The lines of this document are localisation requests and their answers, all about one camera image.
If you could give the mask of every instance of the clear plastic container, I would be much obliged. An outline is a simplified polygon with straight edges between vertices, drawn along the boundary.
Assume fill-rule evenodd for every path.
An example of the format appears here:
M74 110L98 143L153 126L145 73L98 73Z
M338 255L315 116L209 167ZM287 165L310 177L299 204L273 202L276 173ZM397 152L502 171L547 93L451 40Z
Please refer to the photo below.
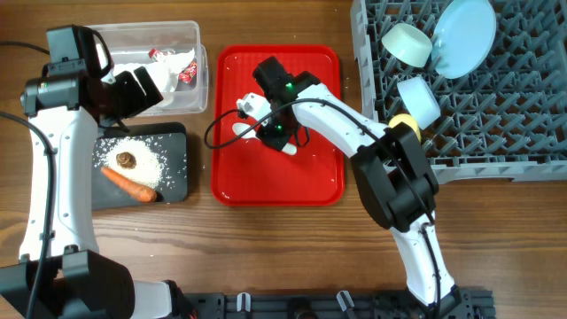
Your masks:
M176 53L195 50L198 77L194 87L179 82L175 92L162 92L163 101L138 116L202 113L206 109L209 72L206 50L201 45L194 21L121 23L89 26L98 31L111 53L114 64L149 64L151 49L173 49Z

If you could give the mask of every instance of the brown round object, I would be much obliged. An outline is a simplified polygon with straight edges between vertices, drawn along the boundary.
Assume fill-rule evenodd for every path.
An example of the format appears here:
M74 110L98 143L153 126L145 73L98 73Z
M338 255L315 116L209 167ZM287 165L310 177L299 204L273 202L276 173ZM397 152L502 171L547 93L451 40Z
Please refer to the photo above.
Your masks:
M136 158L129 152L122 152L116 155L116 162L120 167L124 168L134 168L136 167Z

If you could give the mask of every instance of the white cup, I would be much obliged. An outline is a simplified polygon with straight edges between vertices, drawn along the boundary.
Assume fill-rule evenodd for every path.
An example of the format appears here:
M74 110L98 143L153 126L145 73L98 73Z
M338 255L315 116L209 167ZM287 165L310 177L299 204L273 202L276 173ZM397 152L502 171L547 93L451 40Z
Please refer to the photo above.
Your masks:
M433 44L425 33L406 23L398 23L382 37L384 47L407 65L424 67Z
M441 116L439 104L421 76L398 82L398 92L421 129L426 129Z

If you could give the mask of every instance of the orange carrot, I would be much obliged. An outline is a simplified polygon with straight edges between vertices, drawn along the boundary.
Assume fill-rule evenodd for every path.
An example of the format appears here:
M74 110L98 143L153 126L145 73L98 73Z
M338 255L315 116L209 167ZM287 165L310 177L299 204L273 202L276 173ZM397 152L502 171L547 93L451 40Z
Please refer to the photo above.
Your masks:
M158 198L158 193L150 187L132 182L109 167L102 167L100 171L116 186L141 203L152 203Z

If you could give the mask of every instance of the spoon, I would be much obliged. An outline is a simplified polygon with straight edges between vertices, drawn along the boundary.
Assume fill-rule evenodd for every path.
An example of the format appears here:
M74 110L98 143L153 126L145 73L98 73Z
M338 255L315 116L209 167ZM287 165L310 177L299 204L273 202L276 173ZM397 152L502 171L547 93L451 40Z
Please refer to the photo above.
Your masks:
M248 128L250 128L250 125L248 125L246 123L234 123L234 125L232 125L232 131L237 136L242 134L242 132L246 131ZM250 132L246 133L246 135L242 136L242 138L243 139L249 139L249 138L259 139L258 137L256 137L256 131L255 130L251 130ZM284 152L288 155L295 155L298 152L298 148L294 144L288 143L283 147L282 152Z

